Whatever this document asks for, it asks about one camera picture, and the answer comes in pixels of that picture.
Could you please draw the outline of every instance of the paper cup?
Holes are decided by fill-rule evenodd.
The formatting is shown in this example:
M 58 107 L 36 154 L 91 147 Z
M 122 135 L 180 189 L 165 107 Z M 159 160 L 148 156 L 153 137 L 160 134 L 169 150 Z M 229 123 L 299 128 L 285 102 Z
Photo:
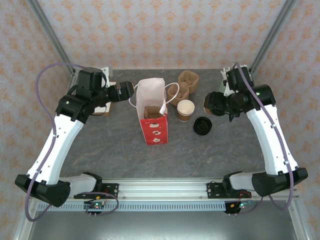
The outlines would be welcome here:
M 195 105 L 190 100 L 182 100 L 176 106 L 178 118 L 182 122 L 187 122 L 195 111 Z

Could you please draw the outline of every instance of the orange floral pattern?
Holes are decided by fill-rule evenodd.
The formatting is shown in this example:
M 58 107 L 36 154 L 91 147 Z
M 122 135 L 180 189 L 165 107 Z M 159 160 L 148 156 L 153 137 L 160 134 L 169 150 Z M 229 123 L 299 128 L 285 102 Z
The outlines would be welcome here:
M 44 66 L 61 60 L 27 1 L 0 1 L 0 22 L 0 232 L 1 239 L 9 240 L 26 196 L 15 186 L 15 178 L 32 166 L 50 132 L 37 103 L 35 80 Z M 40 96 L 52 114 L 68 81 L 64 67 L 49 69 L 40 80 Z
M 219 69 L 252 64 L 285 0 L 39 2 L 73 63 Z
M 320 236 L 319 13 L 318 0 L 298 1 L 256 75 L 274 89 L 283 134 L 298 164 L 308 170 L 297 188 L 304 194 L 314 239 Z

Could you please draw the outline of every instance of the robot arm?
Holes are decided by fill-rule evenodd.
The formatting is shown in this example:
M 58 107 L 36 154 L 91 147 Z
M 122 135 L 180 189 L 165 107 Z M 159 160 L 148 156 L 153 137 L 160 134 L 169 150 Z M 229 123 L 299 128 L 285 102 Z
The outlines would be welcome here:
M 78 72 L 78 84 L 73 86 L 56 108 L 54 122 L 56 140 L 50 155 L 38 173 L 32 187 L 31 196 L 55 207 L 60 207 L 69 196 L 96 190 L 100 177 L 92 173 L 74 177 L 60 177 L 60 172 L 69 149 L 88 117 L 95 108 L 103 107 L 108 102 L 127 100 L 134 94 L 130 82 L 121 82 L 120 89 L 110 86 L 109 78 L 98 68 L 87 67 Z M 47 154 L 53 139 L 51 130 L 44 147 L 26 175 L 18 175 L 15 184 L 27 192 L 31 179 Z
M 294 185 L 296 185 L 306 179 L 308 173 L 305 168 L 298 167 L 297 162 L 289 151 L 278 120 L 276 100 L 272 90 L 268 85 L 255 86 L 247 67 L 244 65 L 241 66 L 241 69 L 250 87 L 258 96 L 279 130 L 293 173 Z M 288 168 L 280 142 L 270 120 L 251 95 L 237 68 L 228 68 L 228 70 L 224 68 L 221 73 L 223 80 L 219 91 L 209 93 L 204 100 L 203 106 L 216 116 L 228 114 L 230 122 L 244 112 L 257 134 L 265 164 L 265 172 L 236 172 L 226 175 L 222 182 L 226 193 L 248 190 L 256 191 L 260 196 L 264 197 L 288 189 L 290 186 Z

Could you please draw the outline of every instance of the bag handle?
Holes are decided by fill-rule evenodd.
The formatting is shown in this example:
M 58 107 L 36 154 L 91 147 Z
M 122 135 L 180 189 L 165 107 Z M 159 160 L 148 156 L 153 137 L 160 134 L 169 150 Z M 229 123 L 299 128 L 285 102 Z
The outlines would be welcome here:
M 170 103 L 173 99 L 176 98 L 176 96 L 177 96 L 178 93 L 179 93 L 180 86 L 179 86 L 179 84 L 178 84 L 177 82 L 169 83 L 168 85 L 164 86 L 164 89 L 166 89 L 166 87 L 168 87 L 168 86 L 170 86 L 170 85 L 172 85 L 172 84 L 176 84 L 176 85 L 178 86 L 178 91 L 176 91 L 176 93 L 175 93 L 175 95 L 173 96 L 173 98 L 171 98 L 171 99 L 170 99 L 169 101 L 167 101 L 165 104 Z M 137 108 L 135 105 L 133 105 L 133 104 L 131 103 L 131 97 L 129 97 L 128 100 L 129 100 L 129 103 L 131 104 L 132 107 Z

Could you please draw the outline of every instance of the black cup lid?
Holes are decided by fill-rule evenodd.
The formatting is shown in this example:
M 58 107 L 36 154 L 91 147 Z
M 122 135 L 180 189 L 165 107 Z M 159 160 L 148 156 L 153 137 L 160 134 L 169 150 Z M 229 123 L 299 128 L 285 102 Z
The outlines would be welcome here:
M 201 136 L 207 135 L 212 128 L 212 123 L 209 120 L 209 118 L 206 118 L 204 116 L 198 117 L 194 124 L 193 124 L 193 130 L 196 134 L 199 134 Z

